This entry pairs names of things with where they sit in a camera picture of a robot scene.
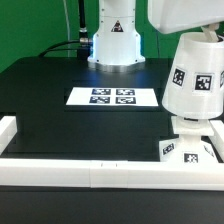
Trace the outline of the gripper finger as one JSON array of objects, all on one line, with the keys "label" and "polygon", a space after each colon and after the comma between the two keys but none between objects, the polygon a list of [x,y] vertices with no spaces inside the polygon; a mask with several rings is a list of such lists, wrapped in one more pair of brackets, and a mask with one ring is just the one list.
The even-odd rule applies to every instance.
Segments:
[{"label": "gripper finger", "polygon": [[203,33],[206,36],[208,42],[218,42],[219,38],[216,31],[219,29],[218,23],[209,24],[201,27]]}]

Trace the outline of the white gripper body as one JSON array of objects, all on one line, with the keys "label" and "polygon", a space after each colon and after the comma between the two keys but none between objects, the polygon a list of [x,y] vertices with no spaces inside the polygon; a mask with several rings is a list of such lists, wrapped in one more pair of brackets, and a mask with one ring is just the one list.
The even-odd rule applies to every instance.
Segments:
[{"label": "white gripper body", "polygon": [[148,0],[148,20],[163,34],[224,21],[224,0]]}]

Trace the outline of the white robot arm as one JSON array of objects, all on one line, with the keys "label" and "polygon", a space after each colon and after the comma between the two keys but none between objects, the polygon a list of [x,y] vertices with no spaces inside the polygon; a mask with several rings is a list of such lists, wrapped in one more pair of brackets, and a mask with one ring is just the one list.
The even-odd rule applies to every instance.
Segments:
[{"label": "white robot arm", "polygon": [[[144,66],[141,36],[135,28],[136,1],[99,0],[90,68],[127,72]],[[224,21],[224,0],[147,0],[147,17],[163,34],[217,24]]]}]

